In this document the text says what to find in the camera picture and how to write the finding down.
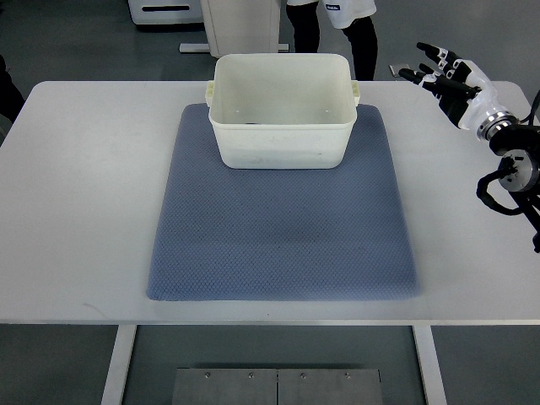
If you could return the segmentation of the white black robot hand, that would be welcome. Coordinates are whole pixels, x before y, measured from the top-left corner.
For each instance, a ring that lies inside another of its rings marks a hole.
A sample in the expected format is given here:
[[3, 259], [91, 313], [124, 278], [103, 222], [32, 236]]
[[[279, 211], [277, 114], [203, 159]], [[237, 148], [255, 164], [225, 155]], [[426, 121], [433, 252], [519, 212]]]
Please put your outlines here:
[[493, 83], [473, 61], [423, 42], [419, 42], [417, 48], [436, 64], [436, 68], [420, 64], [417, 70], [402, 68], [398, 74], [429, 91], [455, 127], [474, 131], [478, 138], [490, 140], [497, 128], [518, 122], [500, 104]]

